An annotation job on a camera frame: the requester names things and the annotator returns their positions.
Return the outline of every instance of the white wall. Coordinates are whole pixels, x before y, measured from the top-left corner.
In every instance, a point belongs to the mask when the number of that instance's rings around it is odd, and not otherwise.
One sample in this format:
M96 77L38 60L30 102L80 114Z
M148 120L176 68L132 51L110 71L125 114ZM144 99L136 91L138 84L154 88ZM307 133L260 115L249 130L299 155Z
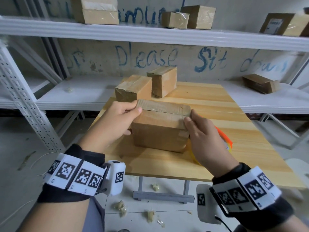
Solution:
M44 1L52 17L73 17L70 0ZM122 22L158 24L160 12L180 9L182 2L118 0L118 12ZM184 4L216 7L214 29L258 32L269 12L301 13L309 0L185 0ZM249 73L285 80L298 69L303 56L299 52L208 46L79 39L59 42L70 73L89 76L145 75L159 65L171 65L178 67L181 81L229 80Z

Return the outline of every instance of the left hand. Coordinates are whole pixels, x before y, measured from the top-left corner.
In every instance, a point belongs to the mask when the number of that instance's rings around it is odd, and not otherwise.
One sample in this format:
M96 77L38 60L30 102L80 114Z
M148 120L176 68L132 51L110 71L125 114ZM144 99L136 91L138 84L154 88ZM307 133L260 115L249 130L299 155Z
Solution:
M131 103L114 101L79 140L79 146L84 151L103 153L105 148L122 135L130 135L130 124L142 112L142 108L136 105L137 100Z

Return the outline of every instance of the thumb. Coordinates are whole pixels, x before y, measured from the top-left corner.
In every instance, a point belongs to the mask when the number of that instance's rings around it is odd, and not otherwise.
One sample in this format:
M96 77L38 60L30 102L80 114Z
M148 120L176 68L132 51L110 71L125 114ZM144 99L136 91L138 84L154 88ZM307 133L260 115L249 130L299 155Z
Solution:
M201 131L198 129L194 121L190 117L185 117L183 121L189 131L190 136L198 136Z
M132 122L136 117L138 117L143 109L141 107L136 107L132 109L131 111L124 113L123 116L126 117L126 119L130 120Z

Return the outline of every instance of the shelf upright post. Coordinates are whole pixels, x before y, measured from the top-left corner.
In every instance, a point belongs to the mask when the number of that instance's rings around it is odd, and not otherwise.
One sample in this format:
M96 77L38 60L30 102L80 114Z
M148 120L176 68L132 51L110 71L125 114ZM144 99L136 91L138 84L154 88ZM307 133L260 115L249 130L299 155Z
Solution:
M45 111L37 107L36 97L2 40L0 40L0 81L48 150L64 152L64 145L45 115Z

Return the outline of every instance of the cardboard box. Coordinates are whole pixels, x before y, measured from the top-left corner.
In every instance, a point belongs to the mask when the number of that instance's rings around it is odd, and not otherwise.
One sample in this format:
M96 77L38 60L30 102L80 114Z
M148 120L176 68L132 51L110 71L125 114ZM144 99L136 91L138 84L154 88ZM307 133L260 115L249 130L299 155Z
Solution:
M177 68L163 66L147 73L152 78L152 94L163 98L177 87Z
M309 36L309 15L269 13L260 32L282 36Z
M163 27L186 29L189 14L180 12L163 12L161 15L161 25Z
M211 29L216 8L202 5L192 5L183 6L180 12L190 14L187 28Z
M257 90L263 94L270 94L280 89L279 80L270 80L257 74L243 76L246 87Z
M190 106L140 99L137 107L142 107L143 112L131 124L136 146L184 151L189 132L183 119L190 116Z
M115 88L116 101L132 102L140 98L151 99L152 78L132 75Z
M119 24L117 0L71 0L78 23Z

